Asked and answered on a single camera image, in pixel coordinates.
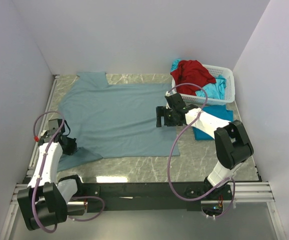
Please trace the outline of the folded teal t shirt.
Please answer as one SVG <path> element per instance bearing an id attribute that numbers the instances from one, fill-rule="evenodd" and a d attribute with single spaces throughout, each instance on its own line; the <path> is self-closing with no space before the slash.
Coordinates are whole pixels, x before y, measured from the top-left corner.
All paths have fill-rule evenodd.
<path id="1" fill-rule="evenodd" d="M 227 120 L 232 122 L 234 120 L 234 114 L 232 110 L 228 110 L 225 105 L 212 105 L 212 106 L 206 106 L 203 108 L 203 110 L 211 114 L 217 118 Z M 200 129 L 197 129 L 195 127 L 192 128 L 194 133 L 194 138 L 196 141 L 209 141 L 213 140 L 213 138 L 208 135 L 207 133 L 203 132 Z"/>

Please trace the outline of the red t shirt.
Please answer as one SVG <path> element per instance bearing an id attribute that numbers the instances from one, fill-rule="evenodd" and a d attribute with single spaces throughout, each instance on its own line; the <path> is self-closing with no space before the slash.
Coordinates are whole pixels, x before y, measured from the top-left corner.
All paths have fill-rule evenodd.
<path id="1" fill-rule="evenodd" d="M 180 60 L 170 74 L 176 86 L 190 83 L 203 88 L 208 84 L 216 83 L 216 79 L 197 60 Z"/>

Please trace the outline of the grey blue t shirt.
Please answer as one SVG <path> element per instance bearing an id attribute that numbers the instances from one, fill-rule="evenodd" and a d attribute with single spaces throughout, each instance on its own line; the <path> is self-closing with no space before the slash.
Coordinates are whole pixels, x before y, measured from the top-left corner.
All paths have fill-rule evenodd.
<path id="1" fill-rule="evenodd" d="M 62 155 L 58 171 L 100 159 L 180 154 L 175 127 L 156 126 L 170 83 L 109 84 L 104 72 L 79 72 L 58 110 L 76 139 L 77 152 Z"/>

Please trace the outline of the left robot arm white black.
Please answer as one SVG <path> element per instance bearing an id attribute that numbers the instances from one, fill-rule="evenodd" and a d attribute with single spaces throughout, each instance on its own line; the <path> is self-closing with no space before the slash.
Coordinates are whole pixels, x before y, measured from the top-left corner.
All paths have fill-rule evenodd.
<path id="1" fill-rule="evenodd" d="M 52 119 L 48 130 L 36 137 L 38 161 L 27 187 L 17 194 L 17 202 L 28 230 L 57 226 L 67 220 L 67 203 L 79 192 L 82 182 L 77 175 L 65 177 L 57 184 L 57 170 L 62 155 L 71 156 L 77 150 L 75 138 L 65 134 L 65 120 Z"/>

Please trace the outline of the white plastic laundry basket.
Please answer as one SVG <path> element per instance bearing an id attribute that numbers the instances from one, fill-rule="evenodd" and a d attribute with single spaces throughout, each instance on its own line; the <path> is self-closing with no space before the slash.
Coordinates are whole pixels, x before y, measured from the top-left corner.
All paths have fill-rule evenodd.
<path id="1" fill-rule="evenodd" d="M 235 81 L 233 72 L 226 67 L 213 66 L 203 64 L 203 66 L 209 71 L 213 77 L 218 77 L 221 75 L 225 78 L 226 88 L 224 90 L 224 99 L 209 98 L 207 99 L 206 105 L 208 106 L 222 106 L 235 101 Z M 185 102 L 192 104 L 203 104 L 205 102 L 204 97 L 188 94 L 180 94 Z"/>

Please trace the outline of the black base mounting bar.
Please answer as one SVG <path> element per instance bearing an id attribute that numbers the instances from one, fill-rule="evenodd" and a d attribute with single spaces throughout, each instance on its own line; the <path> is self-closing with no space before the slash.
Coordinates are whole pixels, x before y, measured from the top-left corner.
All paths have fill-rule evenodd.
<path id="1" fill-rule="evenodd" d="M 202 201 L 230 200 L 231 187 L 226 184 L 195 201 L 178 198 L 167 182 L 82 183 L 69 200 L 86 202 L 87 213 L 105 211 L 187 210 L 201 211 Z"/>

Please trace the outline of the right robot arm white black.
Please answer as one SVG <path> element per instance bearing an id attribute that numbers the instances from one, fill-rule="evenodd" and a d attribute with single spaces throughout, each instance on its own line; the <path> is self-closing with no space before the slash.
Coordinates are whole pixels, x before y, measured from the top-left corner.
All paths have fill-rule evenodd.
<path id="1" fill-rule="evenodd" d="M 179 93 L 165 94 L 166 106 L 156 107 L 156 127 L 181 127 L 171 147 L 173 153 L 179 138 L 191 127 L 207 134 L 214 140 L 217 163 L 206 177 L 210 190 L 226 184 L 235 171 L 254 154 L 247 131 L 240 120 L 229 121 L 216 117 L 194 104 L 187 105 Z"/>

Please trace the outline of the light turquoise t shirt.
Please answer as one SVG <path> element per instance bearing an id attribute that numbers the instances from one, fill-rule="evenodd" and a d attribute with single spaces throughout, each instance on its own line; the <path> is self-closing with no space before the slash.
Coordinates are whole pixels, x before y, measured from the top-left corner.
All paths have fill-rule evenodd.
<path id="1" fill-rule="evenodd" d="M 173 61 L 170 72 L 176 68 L 179 61 L 181 61 L 179 58 Z M 204 87 L 200 87 L 193 83 L 181 83 L 182 86 L 177 87 L 176 91 L 180 94 L 223 100 L 226 88 L 226 80 L 221 75 L 214 78 L 216 79 L 216 83 L 209 83 Z"/>

